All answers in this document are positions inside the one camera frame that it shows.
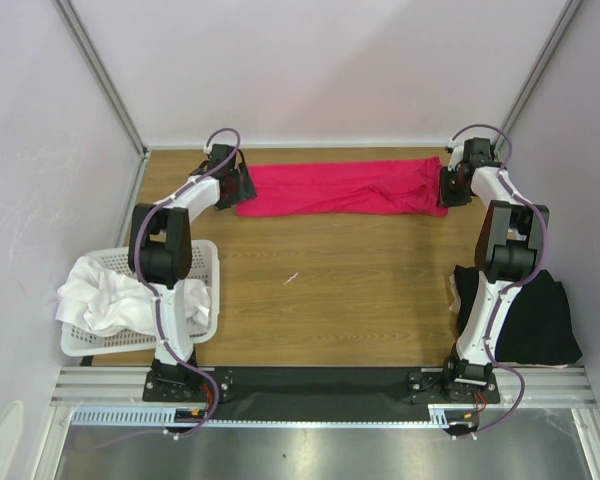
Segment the pink t shirt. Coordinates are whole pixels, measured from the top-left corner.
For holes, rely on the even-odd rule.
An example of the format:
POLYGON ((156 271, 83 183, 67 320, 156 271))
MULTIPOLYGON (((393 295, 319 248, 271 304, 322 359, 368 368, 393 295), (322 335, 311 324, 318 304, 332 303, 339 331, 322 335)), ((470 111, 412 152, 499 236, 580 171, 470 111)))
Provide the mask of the pink t shirt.
POLYGON ((424 214, 444 217, 438 204, 440 159, 255 166, 257 196, 238 204, 243 217, 323 213, 424 214))

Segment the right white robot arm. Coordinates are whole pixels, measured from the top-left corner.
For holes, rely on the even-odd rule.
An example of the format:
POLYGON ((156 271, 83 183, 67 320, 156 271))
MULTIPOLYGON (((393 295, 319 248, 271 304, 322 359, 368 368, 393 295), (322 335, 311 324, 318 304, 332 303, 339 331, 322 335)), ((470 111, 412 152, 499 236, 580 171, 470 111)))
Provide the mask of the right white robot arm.
POLYGON ((519 192, 489 139, 474 137, 462 144, 451 139, 446 151, 451 157, 440 170, 438 203, 464 206, 477 197, 486 207, 474 253, 475 298, 440 377, 443 395, 461 402, 492 383, 508 310, 541 270, 549 210, 519 192))

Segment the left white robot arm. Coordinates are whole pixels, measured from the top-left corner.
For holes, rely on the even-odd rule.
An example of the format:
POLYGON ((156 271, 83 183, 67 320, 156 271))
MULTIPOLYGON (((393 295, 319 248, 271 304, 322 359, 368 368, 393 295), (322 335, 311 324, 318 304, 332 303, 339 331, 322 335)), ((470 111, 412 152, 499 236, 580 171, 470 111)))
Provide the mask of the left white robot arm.
POLYGON ((190 225, 209 207, 228 208, 256 196, 237 145, 205 147, 207 158, 165 199, 132 212, 128 265, 151 292, 156 329, 154 360, 143 400, 184 402, 214 387, 198 368, 185 312, 185 279, 193 263, 190 225))

